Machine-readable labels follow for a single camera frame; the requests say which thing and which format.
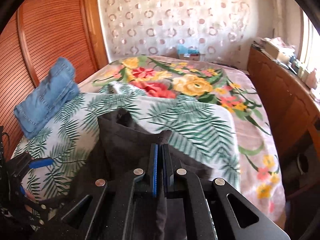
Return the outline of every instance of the silver bolt head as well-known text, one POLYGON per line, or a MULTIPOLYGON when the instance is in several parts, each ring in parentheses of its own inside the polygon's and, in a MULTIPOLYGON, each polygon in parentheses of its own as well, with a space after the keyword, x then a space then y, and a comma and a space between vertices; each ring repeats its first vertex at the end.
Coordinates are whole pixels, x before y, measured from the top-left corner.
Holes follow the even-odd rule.
POLYGON ((135 169, 135 170, 133 171, 133 173, 136 174, 136 175, 141 175, 141 174, 143 173, 143 169, 140 169, 140 168, 135 169))
POLYGON ((186 175, 187 174, 187 171, 185 169, 177 169, 177 173, 179 175, 186 175))
POLYGON ((106 181, 104 179, 97 179, 95 182, 96 186, 98 186, 98 187, 104 186, 105 183, 106 183, 106 181))
POLYGON ((215 182, 218 186, 223 186, 223 185, 225 184, 224 179, 221 179, 221 178, 215 179, 214 182, 215 182))

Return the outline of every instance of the blue denim cloth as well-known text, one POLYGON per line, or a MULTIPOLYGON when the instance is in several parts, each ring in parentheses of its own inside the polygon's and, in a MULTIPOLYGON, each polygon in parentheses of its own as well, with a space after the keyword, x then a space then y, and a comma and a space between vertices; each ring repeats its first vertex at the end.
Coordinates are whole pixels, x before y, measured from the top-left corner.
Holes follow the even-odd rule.
POLYGON ((15 106, 13 113, 28 139, 36 136, 67 101, 79 94, 74 75, 72 64, 59 57, 48 76, 23 102, 15 106))

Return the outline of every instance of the floral blanket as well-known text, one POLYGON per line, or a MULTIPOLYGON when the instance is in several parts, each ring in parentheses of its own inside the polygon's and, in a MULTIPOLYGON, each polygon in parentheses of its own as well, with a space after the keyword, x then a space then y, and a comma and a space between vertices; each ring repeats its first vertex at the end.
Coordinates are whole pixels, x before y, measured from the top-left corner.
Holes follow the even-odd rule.
POLYGON ((226 109, 182 95, 174 100, 147 97, 144 90, 121 82, 108 83, 99 93, 79 94, 37 136, 22 138, 13 157, 27 151, 34 158, 54 160, 53 165, 31 169, 22 186, 36 200, 66 194, 98 141, 97 116, 118 108, 128 110, 150 133, 170 129, 168 143, 188 169, 205 170, 207 179, 221 177, 240 190, 235 127, 226 109))
POLYGON ((236 128, 241 193, 271 220, 280 217, 285 197, 277 151, 267 114, 244 73, 207 62, 140 56, 110 63, 79 87, 97 92, 112 81, 131 84, 150 97, 184 97, 227 109, 236 128))

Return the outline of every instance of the patterned wallpaper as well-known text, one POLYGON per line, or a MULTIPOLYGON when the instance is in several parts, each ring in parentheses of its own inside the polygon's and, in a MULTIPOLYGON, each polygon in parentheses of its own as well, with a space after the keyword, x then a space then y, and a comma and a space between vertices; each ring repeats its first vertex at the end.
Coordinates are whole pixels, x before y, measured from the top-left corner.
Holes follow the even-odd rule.
POLYGON ((239 65, 250 19, 247 0, 99 0, 109 61, 135 55, 176 57, 178 44, 202 60, 239 65))

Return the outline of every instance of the cardboard box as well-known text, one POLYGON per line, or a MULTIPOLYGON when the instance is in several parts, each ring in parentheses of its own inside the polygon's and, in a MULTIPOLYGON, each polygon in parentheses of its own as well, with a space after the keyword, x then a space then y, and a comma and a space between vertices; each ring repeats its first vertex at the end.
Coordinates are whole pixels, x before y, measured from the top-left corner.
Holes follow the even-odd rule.
POLYGON ((287 64, 290 60, 290 56, 280 52, 279 48, 273 45, 270 41, 266 41, 264 49, 271 57, 281 61, 284 64, 287 64))

